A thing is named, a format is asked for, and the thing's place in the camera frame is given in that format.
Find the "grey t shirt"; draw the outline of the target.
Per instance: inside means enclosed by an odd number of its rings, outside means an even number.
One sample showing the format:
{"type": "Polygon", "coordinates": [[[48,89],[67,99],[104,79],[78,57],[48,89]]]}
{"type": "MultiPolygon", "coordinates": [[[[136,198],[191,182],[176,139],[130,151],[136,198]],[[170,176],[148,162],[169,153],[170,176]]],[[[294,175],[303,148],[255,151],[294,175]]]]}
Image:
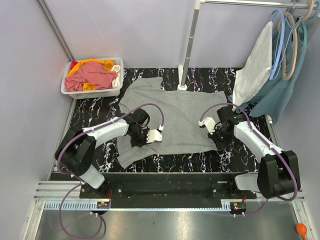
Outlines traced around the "grey t shirt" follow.
{"type": "Polygon", "coordinates": [[[135,161],[151,155],[194,154],[217,150],[208,138],[208,131],[199,127],[199,120],[206,109],[226,103],[223,91],[206,93],[187,90],[161,89],[162,78],[139,78],[125,91],[119,102],[122,113],[142,106],[149,116],[148,127],[157,129],[164,124],[163,141],[142,147],[132,147],[129,136],[117,138],[118,161],[127,168],[135,161]]]}

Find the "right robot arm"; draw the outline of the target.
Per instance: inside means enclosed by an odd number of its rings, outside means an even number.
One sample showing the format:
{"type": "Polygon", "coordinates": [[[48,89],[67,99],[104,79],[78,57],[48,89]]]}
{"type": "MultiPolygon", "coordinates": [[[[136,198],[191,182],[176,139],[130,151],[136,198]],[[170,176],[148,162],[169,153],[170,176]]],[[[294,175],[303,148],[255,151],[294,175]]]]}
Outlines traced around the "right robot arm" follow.
{"type": "Polygon", "coordinates": [[[233,111],[234,104],[220,103],[218,106],[218,120],[202,116],[199,126],[208,130],[208,138],[217,148],[226,148],[233,139],[238,139],[259,162],[258,172],[241,173],[234,177],[236,189],[260,193],[265,199],[293,201],[301,189],[297,155],[268,140],[245,112],[237,114],[233,111]]]}

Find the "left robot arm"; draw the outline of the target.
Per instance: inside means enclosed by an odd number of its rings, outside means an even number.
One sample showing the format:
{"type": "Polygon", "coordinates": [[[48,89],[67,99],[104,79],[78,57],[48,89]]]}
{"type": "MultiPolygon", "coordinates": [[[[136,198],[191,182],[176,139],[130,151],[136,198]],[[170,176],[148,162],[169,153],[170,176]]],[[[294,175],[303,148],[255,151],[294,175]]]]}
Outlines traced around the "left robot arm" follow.
{"type": "Polygon", "coordinates": [[[93,164],[96,149],[122,136],[129,136],[132,147],[146,145],[149,121],[149,114],[139,108],[129,114],[120,113],[93,127],[71,127],[55,152],[57,167],[62,173],[75,176],[93,189],[100,189],[106,179],[93,164]]]}

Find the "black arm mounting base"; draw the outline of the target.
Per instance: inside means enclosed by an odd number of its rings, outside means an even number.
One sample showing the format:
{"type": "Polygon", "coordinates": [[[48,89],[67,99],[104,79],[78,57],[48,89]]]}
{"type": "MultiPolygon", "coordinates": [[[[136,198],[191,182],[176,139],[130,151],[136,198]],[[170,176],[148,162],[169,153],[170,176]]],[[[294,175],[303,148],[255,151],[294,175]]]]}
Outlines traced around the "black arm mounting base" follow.
{"type": "Polygon", "coordinates": [[[128,210],[218,209],[222,200],[255,200],[237,190],[235,173],[105,173],[101,190],[85,184],[81,199],[111,198],[111,208],[128,210]]]}

